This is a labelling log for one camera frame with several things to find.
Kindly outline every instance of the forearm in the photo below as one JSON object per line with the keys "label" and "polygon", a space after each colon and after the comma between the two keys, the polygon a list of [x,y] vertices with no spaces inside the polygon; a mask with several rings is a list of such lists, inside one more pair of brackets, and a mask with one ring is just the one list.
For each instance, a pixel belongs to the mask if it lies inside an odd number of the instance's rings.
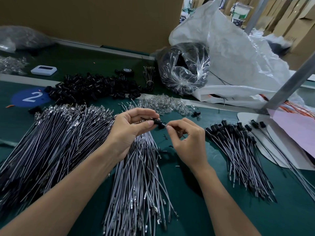
{"label": "forearm", "polygon": [[260,235],[210,165],[193,173],[201,187],[216,236]]}
{"label": "forearm", "polygon": [[92,153],[51,190],[2,228],[0,235],[67,235],[114,167],[112,157]]}

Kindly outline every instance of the fingernail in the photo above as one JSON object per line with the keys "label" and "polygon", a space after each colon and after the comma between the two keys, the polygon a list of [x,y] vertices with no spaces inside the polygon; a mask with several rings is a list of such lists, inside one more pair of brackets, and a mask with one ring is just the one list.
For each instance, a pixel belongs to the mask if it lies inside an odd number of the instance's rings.
{"label": "fingernail", "polygon": [[153,120],[148,120],[147,123],[148,123],[148,126],[151,127],[151,126],[153,126],[154,121]]}

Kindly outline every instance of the pink paper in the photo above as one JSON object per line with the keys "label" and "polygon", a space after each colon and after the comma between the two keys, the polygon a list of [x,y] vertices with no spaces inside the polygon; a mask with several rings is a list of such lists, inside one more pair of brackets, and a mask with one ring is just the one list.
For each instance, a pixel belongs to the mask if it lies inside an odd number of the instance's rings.
{"label": "pink paper", "polygon": [[315,158],[315,120],[296,113],[268,109],[270,117],[305,151]]}

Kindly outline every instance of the workbench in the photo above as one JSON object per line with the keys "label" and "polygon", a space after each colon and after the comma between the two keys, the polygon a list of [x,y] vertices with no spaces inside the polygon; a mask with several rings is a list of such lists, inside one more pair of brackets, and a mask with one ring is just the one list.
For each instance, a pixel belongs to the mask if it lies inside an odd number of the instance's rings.
{"label": "workbench", "polygon": [[[115,69],[131,68],[135,71],[135,80],[144,86],[143,66],[145,63],[152,65],[151,60],[117,56],[100,51],[92,52],[91,50],[75,47],[55,46],[41,50],[36,57],[27,57],[28,60],[30,59],[30,64],[25,69],[28,74],[26,79],[23,78],[23,83],[19,83],[21,78],[18,76],[0,75],[0,80],[2,80],[0,81],[0,107],[2,108],[0,138],[19,142],[34,123],[34,116],[27,112],[28,107],[5,108],[5,106],[11,104],[12,96],[27,89],[40,89],[45,84],[53,83],[53,81],[62,81],[65,74],[90,72],[111,76]],[[30,70],[40,64],[55,66],[58,71],[51,77],[30,74]],[[156,88],[152,94],[165,93],[177,98],[180,97],[165,89],[159,81],[154,81],[154,83]],[[118,114],[121,112],[118,103],[121,103],[121,100],[106,97],[99,99],[94,105],[103,105],[106,108],[113,109],[114,113]],[[203,128],[214,123],[220,123],[222,119],[236,123],[238,112],[253,112],[245,108],[201,103],[194,101],[193,97],[189,98],[188,103],[193,104],[196,110],[201,112],[202,118],[197,121],[197,118],[187,117]],[[41,107],[50,104],[53,104],[53,102],[45,102]],[[163,122],[180,118],[182,116],[177,112],[161,116]],[[162,227],[157,227],[156,235],[214,235],[206,204],[194,176],[181,162],[174,149],[170,147],[172,145],[170,138],[165,139],[163,134],[168,136],[165,129],[152,131],[157,146],[161,150],[167,151],[167,153],[162,153],[159,166],[169,198],[179,215],[179,219],[175,219],[175,216],[172,215],[171,223],[167,224],[167,231],[164,232]],[[0,160],[5,159],[11,151],[12,148],[0,145]],[[290,170],[283,169],[286,175],[284,176],[277,165],[262,155],[260,156],[262,167],[274,186],[274,193],[278,200],[278,203],[267,203],[253,197],[243,186],[235,184],[233,188],[227,177],[226,159],[218,147],[209,140],[206,140],[206,151],[208,162],[215,169],[220,181],[262,235],[314,235],[315,202],[312,201],[293,174],[290,173]],[[315,185],[315,171],[301,170],[301,172],[308,181]],[[70,236],[102,235],[101,221],[109,204],[113,178],[114,174],[111,174],[101,184],[72,227],[69,233]],[[10,218],[5,222],[1,222],[0,226],[8,221],[10,221]]]}

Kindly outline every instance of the number 2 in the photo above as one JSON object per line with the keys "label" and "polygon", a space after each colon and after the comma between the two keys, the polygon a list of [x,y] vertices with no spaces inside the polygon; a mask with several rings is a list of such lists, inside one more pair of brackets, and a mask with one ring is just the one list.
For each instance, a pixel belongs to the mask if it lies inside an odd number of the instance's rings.
{"label": "number 2", "polygon": [[32,94],[38,94],[37,96],[33,96],[33,97],[29,97],[29,98],[25,98],[22,101],[26,101],[26,102],[35,102],[35,100],[31,100],[33,98],[38,98],[40,96],[42,96],[42,92],[34,92]]}

